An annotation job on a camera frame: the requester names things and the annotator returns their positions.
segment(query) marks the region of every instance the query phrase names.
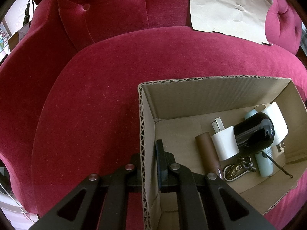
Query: crumpled paper sheet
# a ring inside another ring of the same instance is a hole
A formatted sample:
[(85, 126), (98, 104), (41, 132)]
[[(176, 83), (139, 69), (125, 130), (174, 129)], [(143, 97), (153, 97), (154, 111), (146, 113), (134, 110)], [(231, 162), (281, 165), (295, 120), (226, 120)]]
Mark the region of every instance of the crumpled paper sheet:
[(264, 24), (272, 0), (190, 0), (192, 27), (269, 44)]

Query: black glossy bottle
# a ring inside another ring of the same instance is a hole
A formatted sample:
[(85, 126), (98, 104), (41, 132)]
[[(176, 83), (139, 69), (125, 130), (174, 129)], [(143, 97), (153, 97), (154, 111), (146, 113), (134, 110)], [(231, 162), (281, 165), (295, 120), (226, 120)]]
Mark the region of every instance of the black glossy bottle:
[(274, 140), (274, 125), (265, 113), (256, 113), (234, 125), (234, 136), (241, 156), (256, 154), (271, 146)]

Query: open cardboard box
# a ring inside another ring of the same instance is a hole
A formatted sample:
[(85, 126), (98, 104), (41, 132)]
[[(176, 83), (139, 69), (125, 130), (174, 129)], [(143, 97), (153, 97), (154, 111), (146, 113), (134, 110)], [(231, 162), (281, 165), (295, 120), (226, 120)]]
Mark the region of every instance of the open cardboard box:
[[(163, 80), (142, 83), (138, 90), (145, 229), (179, 230), (176, 194), (158, 191), (157, 139), (162, 139), (165, 151), (173, 153), (177, 163), (204, 174), (195, 137), (207, 131), (213, 135), (211, 122), (217, 117), (226, 128), (242, 122), (256, 106), (275, 101), (289, 133), (281, 153), (272, 148), (273, 158), (293, 179), (274, 167), (269, 177), (250, 172), (228, 184), (265, 214), (296, 186), (307, 167), (307, 112), (289, 78), (244, 75)], [(222, 168), (234, 160), (221, 162)]]

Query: metal prong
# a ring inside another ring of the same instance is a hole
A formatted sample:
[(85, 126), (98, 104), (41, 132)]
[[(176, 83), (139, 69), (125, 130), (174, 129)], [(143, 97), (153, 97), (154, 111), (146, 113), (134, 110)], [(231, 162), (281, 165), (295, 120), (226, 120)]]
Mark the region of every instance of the metal prong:
[(215, 133), (220, 132), (220, 129), (219, 129), (219, 127), (217, 126), (216, 121), (212, 122), (211, 124), (212, 124), (212, 127), (213, 127)]
[(277, 144), (276, 145), (276, 147), (277, 147), (277, 151), (278, 151), (278, 153), (280, 153), (281, 152), (281, 144), (279, 143), (279, 144)]
[(224, 127), (220, 117), (216, 118), (215, 121), (216, 121), (217, 126), (220, 129), (220, 131), (225, 130), (225, 127)]

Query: black braided cord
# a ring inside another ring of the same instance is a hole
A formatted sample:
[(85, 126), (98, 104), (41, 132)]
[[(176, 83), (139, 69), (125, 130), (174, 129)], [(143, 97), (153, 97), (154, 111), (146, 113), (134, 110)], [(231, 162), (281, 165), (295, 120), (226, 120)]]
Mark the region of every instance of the black braided cord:
[(276, 165), (277, 168), (279, 168), (282, 172), (284, 172), (284, 173), (285, 173), (286, 175), (288, 175), (290, 178), (293, 178), (293, 175), (289, 174), (288, 171), (286, 171), (286, 170), (285, 170), (283, 167), (281, 167), (277, 162), (275, 162), (275, 161), (273, 160), (273, 158), (271, 158), (268, 154), (266, 154), (266, 153), (264, 153), (264, 152), (262, 151), (262, 156), (265, 157), (265, 158), (270, 159), (270, 160), (272, 161), (272, 163)]

